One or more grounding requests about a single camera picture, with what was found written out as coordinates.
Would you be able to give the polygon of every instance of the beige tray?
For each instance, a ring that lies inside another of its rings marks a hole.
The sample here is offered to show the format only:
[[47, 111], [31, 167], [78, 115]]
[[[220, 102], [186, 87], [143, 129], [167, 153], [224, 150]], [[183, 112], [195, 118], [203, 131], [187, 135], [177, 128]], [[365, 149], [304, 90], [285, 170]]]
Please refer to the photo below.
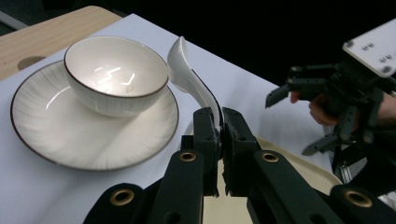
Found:
[[[265, 139], [257, 136], [256, 139], [262, 148], [279, 152], [286, 157], [312, 188], [329, 194], [334, 185], [341, 184], [341, 181], [335, 175], [326, 170], [289, 153], [287, 150]], [[247, 198], [236, 198], [224, 195], [225, 184], [222, 178], [222, 172], [223, 163], [221, 161], [218, 171], [218, 188], [220, 196], [218, 198], [204, 197], [204, 223], [252, 223], [250, 215], [248, 214]]]

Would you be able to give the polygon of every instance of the white mounting plate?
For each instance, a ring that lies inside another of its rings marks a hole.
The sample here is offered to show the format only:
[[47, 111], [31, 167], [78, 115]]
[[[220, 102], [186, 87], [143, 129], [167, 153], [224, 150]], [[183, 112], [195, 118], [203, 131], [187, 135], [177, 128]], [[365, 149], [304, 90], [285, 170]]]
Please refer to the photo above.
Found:
[[380, 77], [396, 72], [396, 19], [347, 41], [343, 50]]

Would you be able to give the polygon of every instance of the bowl rim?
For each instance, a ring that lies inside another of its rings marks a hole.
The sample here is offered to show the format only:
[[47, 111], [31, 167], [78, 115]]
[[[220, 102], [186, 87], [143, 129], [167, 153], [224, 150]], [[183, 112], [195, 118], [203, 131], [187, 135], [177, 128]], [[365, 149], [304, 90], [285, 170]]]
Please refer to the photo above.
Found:
[[149, 92], [149, 93], [147, 93], [147, 94], [140, 94], [140, 95], [131, 96], [131, 95], [117, 95], [117, 94], [105, 93], [105, 92], [102, 92], [102, 91], [93, 89], [93, 88], [91, 88], [90, 86], [87, 86], [86, 84], [84, 84], [83, 82], [81, 82], [80, 80], [78, 80], [78, 78], [75, 77], [75, 76], [73, 75], [73, 73], [69, 70], [69, 67], [67, 66], [67, 62], [66, 62], [67, 53], [69, 52], [69, 50], [70, 50], [71, 48], [73, 48], [76, 44], [79, 44], [79, 43], [82, 42], [82, 41], [86, 41], [86, 40], [89, 40], [89, 39], [99, 39], [99, 38], [104, 38], [104, 37], [105, 37], [105, 38], [110, 38], [110, 39], [121, 39], [121, 40], [126, 40], [126, 41], [130, 41], [130, 42], [134, 42], [134, 43], [136, 43], [136, 44], [138, 44], [138, 45], [140, 45], [140, 46], [142, 46], [142, 47], [144, 47], [144, 48], [146, 48], [146, 49], [152, 51], [154, 54], [156, 54], [156, 55], [163, 61], [163, 65], [164, 65], [164, 67], [166, 68], [166, 71], [167, 71], [168, 65], [167, 65], [166, 60], [165, 60], [157, 51], [155, 51], [154, 49], [150, 48], [149, 46], [147, 46], [147, 45], [145, 45], [145, 44], [143, 44], [143, 43], [141, 43], [141, 42], [138, 42], [138, 41], [133, 40], [133, 39], [130, 39], [130, 38], [120, 37], [120, 36], [115, 36], [115, 35], [95, 35], [95, 36], [88, 36], [88, 37], [82, 38], [82, 39], [80, 39], [79, 41], [76, 41], [76, 42], [74, 42], [73, 44], [71, 44], [71, 45], [66, 49], [66, 52], [64, 53], [64, 68], [65, 68], [66, 71], [67, 71], [67, 75], [69, 75], [71, 78], [73, 78], [73, 80], [75, 80], [79, 85], [81, 85], [81, 86], [83, 86], [84, 88], [87, 88], [88, 90], [93, 91], [93, 92], [95, 92], [95, 93], [99, 93], [99, 94], [104, 95], [104, 96], [115, 97], [115, 98], [142, 98], [142, 97], [147, 97], [147, 96], [153, 95], [153, 94], [155, 94], [155, 93], [161, 91], [164, 87], [167, 86], [167, 83], [168, 83], [168, 81], [169, 81], [169, 75], [166, 75], [166, 79], [165, 79], [164, 83], [163, 83], [157, 90], [151, 91], [151, 92]]

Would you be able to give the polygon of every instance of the white bowl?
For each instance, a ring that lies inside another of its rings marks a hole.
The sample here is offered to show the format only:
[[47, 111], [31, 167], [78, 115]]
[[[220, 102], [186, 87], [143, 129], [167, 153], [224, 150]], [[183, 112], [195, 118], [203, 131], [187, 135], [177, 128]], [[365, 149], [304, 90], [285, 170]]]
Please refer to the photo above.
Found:
[[149, 47], [115, 36], [88, 37], [64, 55], [67, 79], [78, 99], [111, 117], [136, 116], [166, 91], [168, 68]]

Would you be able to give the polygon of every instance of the spoon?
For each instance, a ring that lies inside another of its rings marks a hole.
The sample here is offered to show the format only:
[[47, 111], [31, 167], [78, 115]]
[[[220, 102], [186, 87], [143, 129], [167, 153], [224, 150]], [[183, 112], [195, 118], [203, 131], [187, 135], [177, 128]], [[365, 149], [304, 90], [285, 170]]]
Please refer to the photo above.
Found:
[[187, 61], [187, 45], [181, 36], [168, 52], [169, 79], [180, 91], [189, 93], [200, 105], [210, 107], [213, 113], [215, 128], [220, 132], [222, 115], [220, 106], [213, 93], [206, 84], [192, 70]]

